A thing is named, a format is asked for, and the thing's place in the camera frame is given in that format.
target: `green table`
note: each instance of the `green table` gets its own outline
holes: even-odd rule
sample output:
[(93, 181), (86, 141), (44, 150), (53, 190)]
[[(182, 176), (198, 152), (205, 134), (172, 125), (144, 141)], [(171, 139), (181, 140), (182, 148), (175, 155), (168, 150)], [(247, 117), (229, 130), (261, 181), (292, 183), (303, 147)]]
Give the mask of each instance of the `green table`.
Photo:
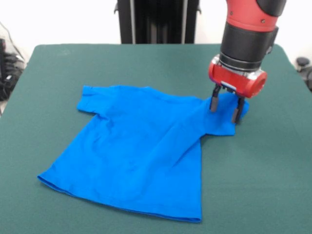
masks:
[(0, 119), (0, 234), (310, 234), (312, 96), (276, 46), (236, 136), (202, 139), (199, 224), (129, 213), (47, 188), (36, 176), (92, 115), (84, 84), (207, 98), (219, 45), (41, 45)]

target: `t-shirt sleeve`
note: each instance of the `t-shirt sleeve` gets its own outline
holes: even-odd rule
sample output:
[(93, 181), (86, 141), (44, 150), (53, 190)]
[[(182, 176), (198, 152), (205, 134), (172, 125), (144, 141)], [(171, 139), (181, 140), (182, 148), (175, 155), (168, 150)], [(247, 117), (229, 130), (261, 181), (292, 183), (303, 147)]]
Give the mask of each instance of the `t-shirt sleeve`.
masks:
[[(210, 99), (208, 100), (207, 112), (205, 119), (206, 134), (215, 136), (233, 136), (235, 135), (236, 124), (232, 123), (232, 116), (237, 108), (238, 97), (231, 93), (219, 95), (217, 111), (212, 113), (209, 110)], [(248, 102), (245, 101), (241, 118), (249, 109)]]
[(80, 111), (101, 114), (110, 108), (118, 97), (118, 86), (91, 87), (84, 86), (82, 97), (77, 105)]

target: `blue t-shirt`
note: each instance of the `blue t-shirt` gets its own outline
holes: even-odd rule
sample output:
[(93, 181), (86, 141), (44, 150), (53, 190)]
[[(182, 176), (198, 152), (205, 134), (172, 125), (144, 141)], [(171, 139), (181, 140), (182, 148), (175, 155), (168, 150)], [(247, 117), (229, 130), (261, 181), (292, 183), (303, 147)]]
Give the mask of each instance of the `blue t-shirt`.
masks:
[[(95, 116), (38, 176), (51, 188), (123, 210), (201, 221), (205, 134), (235, 134), (237, 96), (177, 97), (150, 87), (84, 86), (77, 108)], [(243, 114), (248, 105), (245, 103)]]

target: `white wall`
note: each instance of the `white wall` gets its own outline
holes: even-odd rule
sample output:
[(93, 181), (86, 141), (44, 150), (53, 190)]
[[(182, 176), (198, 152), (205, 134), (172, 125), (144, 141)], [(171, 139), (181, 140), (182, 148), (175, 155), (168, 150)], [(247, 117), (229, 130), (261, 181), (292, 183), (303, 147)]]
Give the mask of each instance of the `white wall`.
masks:
[[(117, 0), (16, 0), (2, 2), (0, 20), (11, 31), (15, 44), (30, 57), (38, 44), (120, 43)], [(226, 20), (225, 0), (201, 0), (196, 43), (220, 43)], [(312, 42), (304, 32), (310, 27), (311, 1), (288, 0), (276, 43), (290, 60), (306, 56), (312, 60)]]

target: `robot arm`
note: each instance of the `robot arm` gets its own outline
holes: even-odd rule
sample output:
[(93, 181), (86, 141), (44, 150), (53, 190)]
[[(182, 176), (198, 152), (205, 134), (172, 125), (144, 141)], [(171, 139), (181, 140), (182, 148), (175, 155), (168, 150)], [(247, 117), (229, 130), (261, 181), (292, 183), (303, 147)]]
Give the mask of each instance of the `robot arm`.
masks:
[(286, 0), (227, 0), (228, 15), (221, 51), (209, 66), (209, 78), (215, 83), (210, 105), (216, 111), (221, 88), (235, 92), (238, 106), (232, 122), (239, 121), (244, 98), (257, 95), (267, 73), (260, 66), (270, 53), (278, 32), (277, 18)]

